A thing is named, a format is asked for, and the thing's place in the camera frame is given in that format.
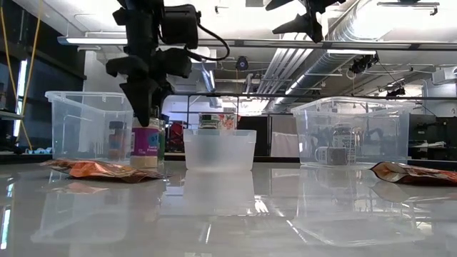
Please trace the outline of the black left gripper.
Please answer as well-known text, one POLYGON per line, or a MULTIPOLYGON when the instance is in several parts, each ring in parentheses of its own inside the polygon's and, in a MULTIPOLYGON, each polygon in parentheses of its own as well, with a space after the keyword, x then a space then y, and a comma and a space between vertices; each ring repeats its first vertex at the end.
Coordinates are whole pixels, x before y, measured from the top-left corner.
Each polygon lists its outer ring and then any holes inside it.
POLYGON ((192 52, 179 48, 158 49, 147 57, 129 54, 108 60, 106 72, 126 79, 127 82, 119 86, 140 125, 147 127, 150 118, 156 118, 163 109, 165 99, 175 93, 166 77, 172 75, 187 79, 192 70, 193 57, 192 52))

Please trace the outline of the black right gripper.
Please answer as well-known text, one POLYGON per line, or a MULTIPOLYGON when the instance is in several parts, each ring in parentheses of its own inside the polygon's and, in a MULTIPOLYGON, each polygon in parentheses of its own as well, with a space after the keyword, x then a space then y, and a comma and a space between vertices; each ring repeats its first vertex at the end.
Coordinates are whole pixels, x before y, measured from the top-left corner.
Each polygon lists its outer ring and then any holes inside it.
MULTIPOLYGON (((270 0, 265 6, 266 10, 274 10, 288 4, 293 0, 270 0)), ((346 0, 304 0, 307 13, 297 15, 294 20, 286 22, 272 30, 273 34, 305 33, 314 43, 323 40, 322 25, 318 23, 316 13, 323 14, 326 8, 335 3, 343 4, 346 0)))

